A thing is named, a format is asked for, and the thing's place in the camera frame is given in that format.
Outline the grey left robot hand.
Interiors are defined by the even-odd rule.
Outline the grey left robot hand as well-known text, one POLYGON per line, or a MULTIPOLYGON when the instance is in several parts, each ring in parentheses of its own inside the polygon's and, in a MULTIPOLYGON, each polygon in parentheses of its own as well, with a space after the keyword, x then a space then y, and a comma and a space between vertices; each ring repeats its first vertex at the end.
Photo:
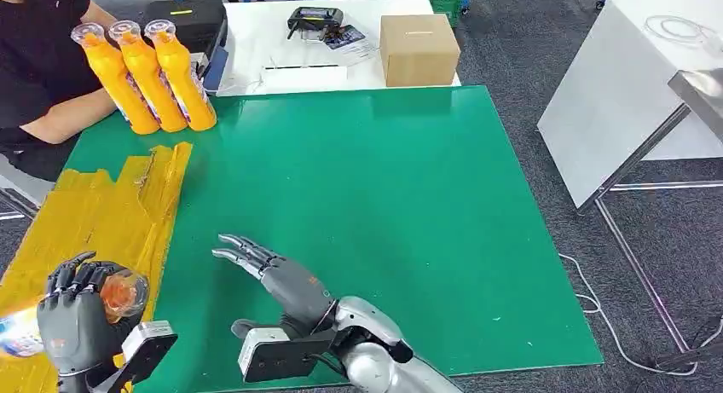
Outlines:
POLYGON ((107 319, 101 289, 106 279, 125 270, 111 261, 93 261, 93 251, 60 263, 48 276, 37 306, 43 349, 62 376, 84 373, 113 361, 141 315, 107 319))

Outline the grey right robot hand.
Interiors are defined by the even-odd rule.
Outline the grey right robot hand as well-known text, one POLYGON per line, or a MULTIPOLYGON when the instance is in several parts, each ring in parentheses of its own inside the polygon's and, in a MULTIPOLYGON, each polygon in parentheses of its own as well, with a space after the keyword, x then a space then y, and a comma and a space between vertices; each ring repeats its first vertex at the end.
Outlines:
POLYGON ((262 284, 281 305, 279 327, 289 338, 306 338, 333 327, 337 300, 302 264, 246 237, 219 234, 218 239, 228 247, 211 254, 242 267, 262 284))

